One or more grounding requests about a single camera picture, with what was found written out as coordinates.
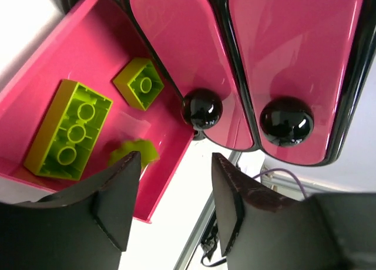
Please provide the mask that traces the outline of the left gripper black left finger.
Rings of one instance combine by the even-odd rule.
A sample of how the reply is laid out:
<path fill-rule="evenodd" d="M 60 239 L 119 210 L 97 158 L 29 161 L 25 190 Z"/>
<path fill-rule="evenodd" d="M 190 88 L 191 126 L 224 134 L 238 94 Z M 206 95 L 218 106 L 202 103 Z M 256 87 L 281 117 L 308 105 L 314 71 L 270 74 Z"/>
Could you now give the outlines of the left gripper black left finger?
<path fill-rule="evenodd" d="M 36 202 L 1 203 L 2 269 L 118 269 L 135 210 L 141 155 Z"/>

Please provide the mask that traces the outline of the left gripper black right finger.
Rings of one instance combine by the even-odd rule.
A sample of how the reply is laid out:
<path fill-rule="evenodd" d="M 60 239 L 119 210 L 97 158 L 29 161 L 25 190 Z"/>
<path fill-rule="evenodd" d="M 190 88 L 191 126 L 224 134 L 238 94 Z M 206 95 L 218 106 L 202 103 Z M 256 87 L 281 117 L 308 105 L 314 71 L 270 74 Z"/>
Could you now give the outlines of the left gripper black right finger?
<path fill-rule="evenodd" d="M 331 192 L 296 201 L 214 153 L 211 181 L 229 269 L 374 269 L 375 194 Z"/>

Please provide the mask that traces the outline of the lime long lego brick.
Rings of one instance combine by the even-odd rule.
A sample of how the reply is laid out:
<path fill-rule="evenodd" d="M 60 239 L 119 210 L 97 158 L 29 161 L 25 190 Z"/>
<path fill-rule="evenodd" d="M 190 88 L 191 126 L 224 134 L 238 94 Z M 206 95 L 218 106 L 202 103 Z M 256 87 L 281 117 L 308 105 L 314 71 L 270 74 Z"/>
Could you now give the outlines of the lime long lego brick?
<path fill-rule="evenodd" d="M 82 83 L 62 80 L 24 167 L 36 176 L 80 180 L 112 105 Z"/>

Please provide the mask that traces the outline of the pink bottom drawer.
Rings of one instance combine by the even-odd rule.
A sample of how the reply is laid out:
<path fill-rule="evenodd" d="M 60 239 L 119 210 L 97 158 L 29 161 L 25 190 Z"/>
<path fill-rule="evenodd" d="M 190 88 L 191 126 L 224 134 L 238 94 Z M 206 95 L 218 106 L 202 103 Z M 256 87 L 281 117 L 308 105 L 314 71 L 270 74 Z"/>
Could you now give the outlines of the pink bottom drawer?
<path fill-rule="evenodd" d="M 96 109 L 92 125 L 103 122 L 92 145 L 77 147 L 87 160 L 83 178 L 103 170 L 110 154 L 127 140 L 151 141 L 159 160 L 150 164 L 139 185 L 134 216 L 149 222 L 193 137 L 180 115 L 181 100 L 171 83 L 146 111 L 130 107 L 113 78 L 133 59 L 149 52 L 126 14 L 112 0 L 83 0 L 56 26 L 1 90 L 1 177 L 36 189 L 57 192 L 78 182 L 76 165 L 66 179 L 36 176 L 24 160 L 64 79 L 83 102 Z"/>

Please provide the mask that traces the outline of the pink drawer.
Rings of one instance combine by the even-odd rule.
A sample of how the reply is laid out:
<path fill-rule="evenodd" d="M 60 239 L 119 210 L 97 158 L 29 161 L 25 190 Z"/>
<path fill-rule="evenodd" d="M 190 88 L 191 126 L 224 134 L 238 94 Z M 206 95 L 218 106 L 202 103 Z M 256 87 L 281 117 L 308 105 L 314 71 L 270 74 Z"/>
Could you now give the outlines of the pink drawer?
<path fill-rule="evenodd" d="M 261 137 L 271 156 L 297 165 L 324 160 L 363 0 L 229 0 L 256 117 L 281 96 L 308 105 L 314 127 L 300 144 Z"/>
<path fill-rule="evenodd" d="M 209 0 L 129 2 L 137 24 L 181 95 L 206 88 L 220 97 L 222 116 L 205 131 L 206 136 L 228 149 L 250 149 L 253 137 Z"/>
<path fill-rule="evenodd" d="M 83 102 L 96 109 L 92 125 L 103 122 L 92 145 L 77 147 L 87 160 L 83 178 L 103 170 L 110 154 L 127 140 L 151 141 L 159 160 L 150 164 L 139 185 L 134 216 L 149 222 L 193 137 L 180 115 L 181 100 L 171 83 L 146 111 L 130 107 L 113 78 L 133 59 L 149 52 L 126 14 L 112 0 L 83 0 L 56 26 L 1 90 L 1 177 L 36 189 L 57 192 L 78 182 L 76 165 L 66 179 L 36 176 L 24 160 L 64 79 Z"/>

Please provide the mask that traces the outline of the black drawer cabinet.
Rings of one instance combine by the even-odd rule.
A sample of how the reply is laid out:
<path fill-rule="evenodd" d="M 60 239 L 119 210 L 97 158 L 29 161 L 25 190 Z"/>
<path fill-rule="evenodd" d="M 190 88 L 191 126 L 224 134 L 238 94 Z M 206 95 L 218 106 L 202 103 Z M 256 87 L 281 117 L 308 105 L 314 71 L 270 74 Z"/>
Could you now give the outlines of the black drawer cabinet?
<path fill-rule="evenodd" d="M 157 57 L 151 44 L 137 24 L 131 11 L 129 0 L 112 1 L 115 2 L 129 18 L 139 38 L 144 42 L 163 75 L 172 83 L 177 93 L 189 102 L 204 100 L 204 90 L 209 90 L 206 88 L 198 88 L 190 91 L 185 96 L 181 95 L 166 68 Z M 59 0 L 64 13 L 71 11 L 78 2 L 79 0 Z M 310 107 L 303 101 L 292 96 L 281 96 L 269 102 L 262 110 L 260 117 L 255 116 L 244 66 L 230 17 L 229 0 L 209 0 L 209 2 L 213 8 L 219 26 L 224 48 L 236 81 L 243 111 L 253 137 L 253 146 L 246 151 L 260 149 L 269 155 L 262 147 L 262 136 L 265 136 L 272 144 L 280 147 L 294 146 L 305 141 L 313 131 L 314 119 Z M 367 74 L 371 68 L 374 55 L 375 0 L 363 0 L 354 32 L 354 39 L 352 40 L 348 63 L 345 69 L 343 85 L 340 91 L 327 153 L 324 160 L 318 164 L 300 166 L 324 166 L 338 159 L 344 146 L 345 138 L 350 128 Z"/>

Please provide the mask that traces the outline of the pink top drawer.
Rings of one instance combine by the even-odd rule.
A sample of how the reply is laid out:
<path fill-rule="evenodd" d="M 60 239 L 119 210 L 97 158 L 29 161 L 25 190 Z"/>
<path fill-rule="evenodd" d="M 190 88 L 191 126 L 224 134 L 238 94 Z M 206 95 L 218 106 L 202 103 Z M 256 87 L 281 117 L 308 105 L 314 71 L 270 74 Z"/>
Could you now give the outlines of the pink top drawer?
<path fill-rule="evenodd" d="M 261 137 L 271 156 L 297 165 L 324 160 L 363 0 L 229 0 L 256 117 L 281 96 L 308 105 L 314 127 L 300 144 Z"/>

